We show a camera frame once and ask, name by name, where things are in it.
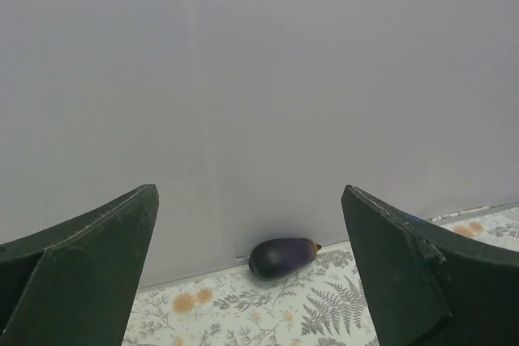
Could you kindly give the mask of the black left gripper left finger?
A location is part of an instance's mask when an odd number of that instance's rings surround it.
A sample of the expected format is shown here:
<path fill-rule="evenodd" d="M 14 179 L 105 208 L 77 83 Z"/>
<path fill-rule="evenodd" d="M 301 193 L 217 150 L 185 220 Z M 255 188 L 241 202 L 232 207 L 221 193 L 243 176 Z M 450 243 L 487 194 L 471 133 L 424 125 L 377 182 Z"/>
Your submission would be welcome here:
<path fill-rule="evenodd" d="M 1 343 L 122 344 L 158 208 L 158 189 L 146 184 L 3 243 Z"/>

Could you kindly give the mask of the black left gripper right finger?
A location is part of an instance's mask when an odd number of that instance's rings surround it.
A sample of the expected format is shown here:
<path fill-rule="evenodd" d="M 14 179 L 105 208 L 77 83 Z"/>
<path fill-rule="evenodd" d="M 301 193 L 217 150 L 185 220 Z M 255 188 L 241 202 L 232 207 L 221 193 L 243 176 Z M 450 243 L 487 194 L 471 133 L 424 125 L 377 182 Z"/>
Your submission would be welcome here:
<path fill-rule="evenodd" d="M 354 186 L 345 226 L 381 345 L 516 345 L 518 253 L 407 214 Z"/>

